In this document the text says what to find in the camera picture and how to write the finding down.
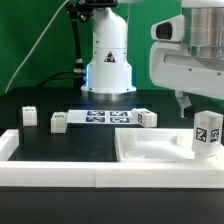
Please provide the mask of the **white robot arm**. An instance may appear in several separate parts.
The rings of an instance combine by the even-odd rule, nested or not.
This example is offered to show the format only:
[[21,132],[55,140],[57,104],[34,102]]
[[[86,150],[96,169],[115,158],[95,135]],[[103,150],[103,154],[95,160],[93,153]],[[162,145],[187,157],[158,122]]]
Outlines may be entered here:
[[[117,100],[134,92],[127,62],[127,23],[112,9],[138,0],[78,0],[81,21],[93,20],[93,57],[82,91]],[[190,93],[224,100],[224,0],[182,0],[181,14],[151,27],[152,83],[175,91],[181,116],[194,116]]]

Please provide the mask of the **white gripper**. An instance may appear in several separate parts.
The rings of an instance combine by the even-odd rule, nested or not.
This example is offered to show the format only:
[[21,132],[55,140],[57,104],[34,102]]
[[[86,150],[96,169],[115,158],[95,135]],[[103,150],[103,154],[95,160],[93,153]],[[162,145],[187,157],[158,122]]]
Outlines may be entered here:
[[194,107],[186,93],[224,100],[224,58],[189,54],[190,47],[183,43],[183,15],[153,25],[151,36],[155,43],[150,50],[150,79],[156,86],[176,91],[182,118],[194,117]]

